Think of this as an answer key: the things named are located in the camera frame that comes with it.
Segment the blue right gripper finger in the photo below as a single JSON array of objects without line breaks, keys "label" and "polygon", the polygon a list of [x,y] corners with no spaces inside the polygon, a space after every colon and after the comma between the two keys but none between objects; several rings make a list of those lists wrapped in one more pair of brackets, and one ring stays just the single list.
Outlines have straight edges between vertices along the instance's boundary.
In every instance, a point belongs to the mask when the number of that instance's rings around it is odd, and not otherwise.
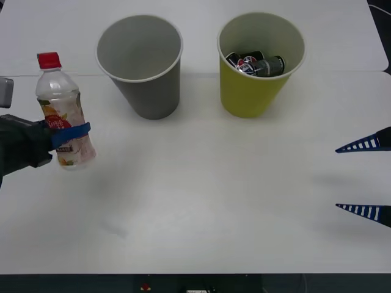
[{"label": "blue right gripper finger", "polygon": [[336,149],[336,153],[353,153],[369,151],[390,151],[391,127],[384,128],[376,133],[355,140],[347,145]]},{"label": "blue right gripper finger", "polygon": [[390,205],[355,205],[355,204],[335,204],[336,207],[348,211],[360,217],[391,227],[391,207]]}]

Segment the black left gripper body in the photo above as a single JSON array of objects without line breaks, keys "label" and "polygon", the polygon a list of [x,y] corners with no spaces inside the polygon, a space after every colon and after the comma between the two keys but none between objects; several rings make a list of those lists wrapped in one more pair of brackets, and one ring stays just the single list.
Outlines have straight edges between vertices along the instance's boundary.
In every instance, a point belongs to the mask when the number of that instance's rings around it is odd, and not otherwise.
[{"label": "black left gripper body", "polygon": [[1,116],[1,177],[26,167],[38,168],[51,162],[51,131],[34,129],[33,121],[14,115]]}]

